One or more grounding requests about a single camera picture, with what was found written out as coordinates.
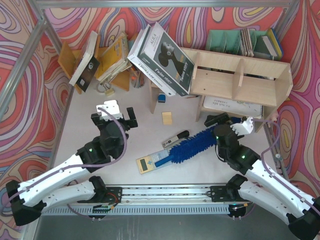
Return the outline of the blue microfiber duster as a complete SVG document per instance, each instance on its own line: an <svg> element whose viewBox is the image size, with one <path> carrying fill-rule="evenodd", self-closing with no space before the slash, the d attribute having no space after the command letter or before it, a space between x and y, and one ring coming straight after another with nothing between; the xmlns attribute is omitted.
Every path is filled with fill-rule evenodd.
<svg viewBox="0 0 320 240"><path fill-rule="evenodd" d="M215 136L213 130L216 125L207 127L207 129L173 146L169 150L169 156L156 162L155 166L159 167L168 162L180 164L211 147L218 150L218 157L224 162L240 148L239 139L244 135L236 136L230 133L226 136Z"/></svg>

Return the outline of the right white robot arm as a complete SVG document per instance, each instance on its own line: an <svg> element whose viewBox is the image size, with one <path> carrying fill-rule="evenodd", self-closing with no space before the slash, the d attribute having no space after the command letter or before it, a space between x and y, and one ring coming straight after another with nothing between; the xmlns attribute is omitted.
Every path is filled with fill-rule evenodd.
<svg viewBox="0 0 320 240"><path fill-rule="evenodd" d="M228 182L238 195L281 219L300 240L314 240L320 232L320 199L305 193L274 171L239 139L253 132L258 119L233 122L227 113L208 115L204 125L213 127L218 156L238 173Z"/></svg>

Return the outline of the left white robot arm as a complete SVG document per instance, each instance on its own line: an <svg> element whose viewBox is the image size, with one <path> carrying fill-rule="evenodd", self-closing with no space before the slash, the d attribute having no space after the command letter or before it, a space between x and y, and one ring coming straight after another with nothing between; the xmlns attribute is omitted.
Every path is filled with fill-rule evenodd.
<svg viewBox="0 0 320 240"><path fill-rule="evenodd" d="M42 213L61 205L74 202L106 203L113 197L101 177L69 185L77 178L86 177L106 166L117 163L125 155L128 131L138 127L134 109L128 107L125 119L116 100L108 100L96 106L91 120L99 130L99 136L78 149L60 165L27 181L11 180L5 186L13 219L17 226L37 220Z"/></svg>

